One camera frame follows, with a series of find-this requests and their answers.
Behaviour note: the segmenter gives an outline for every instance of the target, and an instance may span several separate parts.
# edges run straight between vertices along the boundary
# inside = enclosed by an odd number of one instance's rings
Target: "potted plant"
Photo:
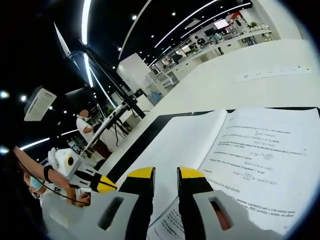
[[[254,29],[256,26],[258,26],[258,24],[255,21],[251,22],[249,25],[251,29]]]

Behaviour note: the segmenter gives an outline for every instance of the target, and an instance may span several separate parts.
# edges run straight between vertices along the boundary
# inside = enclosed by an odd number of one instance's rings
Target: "gray gripper part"
[[[199,208],[207,240],[279,240],[272,230],[262,230],[249,220],[248,212],[221,190],[197,193],[193,198]],[[211,202],[221,209],[231,228],[222,230]]]
[[[96,194],[95,203],[85,209],[80,221],[69,229],[79,240],[124,240],[138,197],[119,191]]]

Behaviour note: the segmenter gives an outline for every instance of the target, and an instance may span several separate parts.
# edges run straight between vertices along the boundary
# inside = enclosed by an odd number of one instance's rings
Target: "yellow robot part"
[[[204,178],[205,177],[205,175],[203,173],[199,172],[198,170],[192,169],[192,168],[180,166],[179,169],[181,172],[181,177],[183,179],[194,179],[194,178]]]
[[[139,168],[139,169],[129,173],[128,177],[149,179],[151,177],[151,173],[152,173],[153,169],[154,169],[153,166]]]
[[[112,181],[110,181],[109,178],[102,175],[96,190],[101,194],[106,194],[111,191],[116,191],[117,186]]]

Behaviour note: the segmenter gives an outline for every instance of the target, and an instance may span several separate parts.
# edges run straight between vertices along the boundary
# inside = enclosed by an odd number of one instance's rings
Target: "face mask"
[[[86,122],[88,122],[90,120],[90,117],[82,117],[80,115],[77,115],[77,117],[85,120]]]
[[[42,187],[41,182],[40,182],[39,180],[37,180],[36,178],[34,178],[33,176],[30,177],[30,185],[31,185],[32,187],[34,187],[34,189],[35,189],[36,191],[39,191],[40,188]]]

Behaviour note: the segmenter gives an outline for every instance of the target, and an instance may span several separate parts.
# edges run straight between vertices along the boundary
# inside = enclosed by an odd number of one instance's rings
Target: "power outlet strip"
[[[285,75],[314,74],[309,67],[304,66],[287,66],[272,69],[263,69],[240,74],[234,78],[234,83],[247,82],[257,79],[272,78]]]

